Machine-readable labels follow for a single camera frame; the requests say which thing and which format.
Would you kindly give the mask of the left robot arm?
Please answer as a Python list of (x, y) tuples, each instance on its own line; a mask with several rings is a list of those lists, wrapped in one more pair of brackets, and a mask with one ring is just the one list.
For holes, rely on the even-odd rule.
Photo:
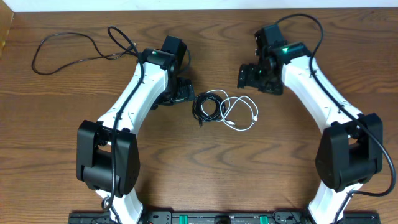
[(133, 78), (115, 104), (96, 122), (84, 120), (77, 133), (76, 177), (111, 205), (116, 223), (138, 223), (143, 213), (134, 186), (140, 170), (137, 135), (150, 110), (195, 97), (179, 77), (187, 46), (167, 36), (161, 49), (139, 54)]

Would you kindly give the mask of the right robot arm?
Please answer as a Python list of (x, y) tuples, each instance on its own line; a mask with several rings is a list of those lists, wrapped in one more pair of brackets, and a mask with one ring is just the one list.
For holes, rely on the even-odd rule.
[(352, 196), (382, 169), (382, 151), (364, 128), (382, 140), (382, 121), (363, 114), (327, 80), (312, 53), (301, 42), (288, 43), (279, 26), (255, 34), (257, 64), (239, 69), (238, 88), (250, 86), (281, 95), (292, 90), (315, 120), (321, 140), (315, 158), (320, 186), (303, 223), (379, 223), (377, 214), (345, 213)]

